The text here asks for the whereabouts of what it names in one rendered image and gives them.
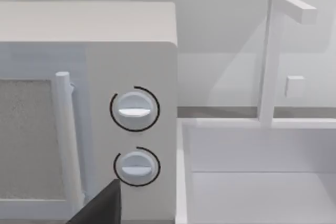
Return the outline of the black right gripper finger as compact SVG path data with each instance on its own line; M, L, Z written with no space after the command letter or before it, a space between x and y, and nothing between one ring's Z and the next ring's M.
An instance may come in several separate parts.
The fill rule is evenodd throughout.
M121 224L121 183L114 179L65 224Z

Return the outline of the white microwave knob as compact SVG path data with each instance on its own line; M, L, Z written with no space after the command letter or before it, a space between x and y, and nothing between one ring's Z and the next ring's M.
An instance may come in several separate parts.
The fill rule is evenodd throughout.
M139 130L152 123L154 104L149 95L131 91L117 96L113 103L113 115L122 126Z
M121 157L118 172L130 184L149 182L156 171L153 158L144 152L129 152Z

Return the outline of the microwave door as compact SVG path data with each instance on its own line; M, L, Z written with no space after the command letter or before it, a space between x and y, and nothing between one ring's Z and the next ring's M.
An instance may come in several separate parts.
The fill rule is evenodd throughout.
M0 45L0 219L72 215L60 147L55 74L70 73L75 125L86 57L71 44Z

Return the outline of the pale microwave oven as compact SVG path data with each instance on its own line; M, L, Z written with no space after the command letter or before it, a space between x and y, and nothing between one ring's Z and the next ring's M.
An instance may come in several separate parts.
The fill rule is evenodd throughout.
M0 45L71 44L85 50L76 95L77 148L84 206L114 179L121 183L121 224L176 219L177 29L175 5L131 1L0 1ZM152 99L152 123L139 130L113 115L117 96ZM130 184L118 172L129 152L149 154L152 179ZM0 219L0 224L65 224L62 219Z

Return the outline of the white sink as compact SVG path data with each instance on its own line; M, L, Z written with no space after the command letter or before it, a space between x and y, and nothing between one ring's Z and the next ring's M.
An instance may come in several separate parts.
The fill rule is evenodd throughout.
M336 224L336 119L178 119L176 206L176 224Z

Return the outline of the tall white tap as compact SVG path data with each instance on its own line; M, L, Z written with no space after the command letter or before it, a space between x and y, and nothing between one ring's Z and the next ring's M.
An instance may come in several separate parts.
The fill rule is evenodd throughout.
M298 24L313 25L316 23L317 15L318 9L302 0L268 0L257 110L262 128L271 127L274 118L276 83L285 16Z

